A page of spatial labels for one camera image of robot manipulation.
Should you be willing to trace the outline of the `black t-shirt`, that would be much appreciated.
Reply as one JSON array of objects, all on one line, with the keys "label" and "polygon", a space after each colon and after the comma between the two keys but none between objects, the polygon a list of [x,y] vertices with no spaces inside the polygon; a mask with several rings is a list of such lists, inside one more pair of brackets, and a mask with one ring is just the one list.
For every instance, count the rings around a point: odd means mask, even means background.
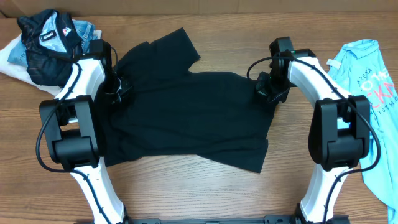
[{"label": "black t-shirt", "polygon": [[120,103],[96,99],[106,134],[105,163],[195,154],[260,172],[275,104],[232,72],[193,73],[200,59],[184,29],[132,48],[117,74],[129,89]]}]

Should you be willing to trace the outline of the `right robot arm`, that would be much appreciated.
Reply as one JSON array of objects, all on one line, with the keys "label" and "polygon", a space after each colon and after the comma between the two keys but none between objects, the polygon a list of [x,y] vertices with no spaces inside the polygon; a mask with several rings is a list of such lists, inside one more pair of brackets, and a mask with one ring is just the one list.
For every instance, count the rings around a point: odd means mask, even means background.
[{"label": "right robot arm", "polygon": [[315,163],[304,198],[293,215],[268,215],[267,223],[349,223],[333,207],[347,176],[367,156],[369,101],[340,87],[310,49],[295,50],[289,37],[273,41],[270,72],[261,72],[256,92],[266,103],[283,103],[297,87],[313,106],[308,151]]}]

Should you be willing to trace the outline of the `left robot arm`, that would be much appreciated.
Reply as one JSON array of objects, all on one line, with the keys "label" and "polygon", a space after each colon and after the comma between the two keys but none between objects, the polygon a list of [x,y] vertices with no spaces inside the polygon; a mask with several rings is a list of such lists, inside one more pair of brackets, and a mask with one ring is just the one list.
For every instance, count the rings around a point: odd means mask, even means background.
[{"label": "left robot arm", "polygon": [[74,56],[72,73],[53,100],[39,106],[42,127],[35,152],[39,164],[50,172],[40,156],[40,142],[46,140],[51,159],[61,164],[78,182],[93,212],[93,223],[132,223],[118,198],[104,156],[106,137],[95,110],[103,95],[112,105],[120,103],[129,84],[116,74],[118,55],[102,39],[90,41],[89,52]]}]

